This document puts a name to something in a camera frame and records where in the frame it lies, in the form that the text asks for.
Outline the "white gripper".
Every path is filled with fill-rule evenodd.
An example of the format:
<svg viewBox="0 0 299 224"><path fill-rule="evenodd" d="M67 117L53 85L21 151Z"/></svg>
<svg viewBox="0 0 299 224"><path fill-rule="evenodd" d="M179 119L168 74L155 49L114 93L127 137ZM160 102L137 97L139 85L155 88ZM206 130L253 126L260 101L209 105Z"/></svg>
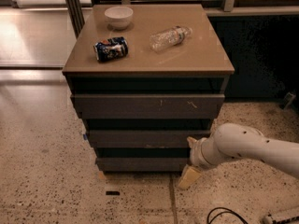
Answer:
<svg viewBox="0 0 299 224"><path fill-rule="evenodd" d="M201 175L201 170L215 168L218 163L214 155L214 145L211 138L196 140L187 137L190 150L190 161L193 166L186 165L178 180L179 189L188 189Z"/></svg>

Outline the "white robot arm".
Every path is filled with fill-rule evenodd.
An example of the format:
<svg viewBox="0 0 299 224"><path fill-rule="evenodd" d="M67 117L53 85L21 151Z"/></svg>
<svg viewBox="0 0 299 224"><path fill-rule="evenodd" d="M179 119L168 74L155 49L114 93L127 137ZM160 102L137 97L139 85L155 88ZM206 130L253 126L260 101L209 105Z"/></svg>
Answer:
<svg viewBox="0 0 299 224"><path fill-rule="evenodd" d="M180 189L188 189L203 171L240 159L261 161L299 177L299 144L267 138L255 128L225 123L208 138L188 137L187 141L191 149L190 163L182 171Z"/></svg>

